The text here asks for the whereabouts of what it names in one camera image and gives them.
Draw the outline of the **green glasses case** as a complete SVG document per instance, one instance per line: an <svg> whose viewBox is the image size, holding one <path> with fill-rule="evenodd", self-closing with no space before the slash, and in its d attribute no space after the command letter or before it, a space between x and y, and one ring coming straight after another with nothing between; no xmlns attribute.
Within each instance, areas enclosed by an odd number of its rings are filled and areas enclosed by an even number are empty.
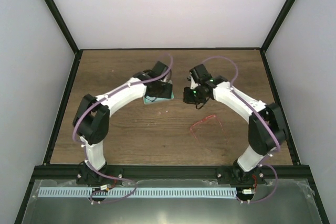
<svg viewBox="0 0 336 224"><path fill-rule="evenodd" d="M144 95L143 97L143 102L144 104L154 104L154 103L159 103L159 102L164 102L164 101L169 101L174 99L174 94L172 91L172 95L170 99L164 99L164 98L151 98L151 97L147 97L146 95Z"/></svg>

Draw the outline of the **red transparent sunglasses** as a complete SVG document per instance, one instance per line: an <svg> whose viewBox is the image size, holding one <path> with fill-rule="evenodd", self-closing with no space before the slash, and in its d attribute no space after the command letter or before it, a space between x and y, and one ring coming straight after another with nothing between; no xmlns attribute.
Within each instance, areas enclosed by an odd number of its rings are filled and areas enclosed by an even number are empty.
<svg viewBox="0 0 336 224"><path fill-rule="evenodd" d="M224 134L223 125L216 114L211 114L194 123L189 128L196 140L209 140Z"/></svg>

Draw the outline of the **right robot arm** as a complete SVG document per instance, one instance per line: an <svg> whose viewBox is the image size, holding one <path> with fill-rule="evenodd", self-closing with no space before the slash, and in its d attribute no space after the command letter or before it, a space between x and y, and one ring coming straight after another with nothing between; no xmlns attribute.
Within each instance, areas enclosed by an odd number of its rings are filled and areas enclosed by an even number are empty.
<svg viewBox="0 0 336 224"><path fill-rule="evenodd" d="M224 77L200 78L188 77L191 83L184 88L184 102L194 105L204 104L211 99L221 103L248 124L248 147L236 159L233 177L244 184L252 177L252 170L267 157L281 150L287 140L287 129L280 107L266 104L243 93Z"/></svg>

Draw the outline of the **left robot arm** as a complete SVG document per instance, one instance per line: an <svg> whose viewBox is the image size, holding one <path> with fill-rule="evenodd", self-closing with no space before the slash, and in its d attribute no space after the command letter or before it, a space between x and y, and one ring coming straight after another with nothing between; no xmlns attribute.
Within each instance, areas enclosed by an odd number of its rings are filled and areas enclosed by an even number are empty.
<svg viewBox="0 0 336 224"><path fill-rule="evenodd" d="M73 120L73 138L79 136L85 149L85 164L90 167L89 178L95 184L102 184L107 178L103 140L109 132L110 117L130 102L143 98L150 102L170 100L173 97L173 83L166 77L151 78L139 72L126 83L107 93L93 96L86 94Z"/></svg>

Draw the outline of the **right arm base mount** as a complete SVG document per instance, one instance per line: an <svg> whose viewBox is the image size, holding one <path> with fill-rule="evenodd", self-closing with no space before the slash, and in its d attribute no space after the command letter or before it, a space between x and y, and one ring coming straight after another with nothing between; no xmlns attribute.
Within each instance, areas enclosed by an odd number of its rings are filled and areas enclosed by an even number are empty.
<svg viewBox="0 0 336 224"><path fill-rule="evenodd" d="M255 167L249 172L243 169L234 162L232 166L219 166L215 169L215 177L219 184L230 184L232 186L238 185L252 185L255 183L254 177L259 179L261 172L260 167Z"/></svg>

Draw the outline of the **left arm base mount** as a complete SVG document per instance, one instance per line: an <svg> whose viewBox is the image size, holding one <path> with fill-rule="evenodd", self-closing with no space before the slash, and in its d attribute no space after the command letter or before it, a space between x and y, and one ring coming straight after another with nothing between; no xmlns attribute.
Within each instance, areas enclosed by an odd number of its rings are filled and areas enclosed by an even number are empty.
<svg viewBox="0 0 336 224"><path fill-rule="evenodd" d="M123 174L122 168L112 168L112 166L105 164L102 169L99 170L100 173L107 176L118 177ZM79 170L76 179L77 185L88 185L88 186L101 186L105 184L117 184L121 185L120 180L111 180L100 176L93 170L91 170L84 162L79 164Z"/></svg>

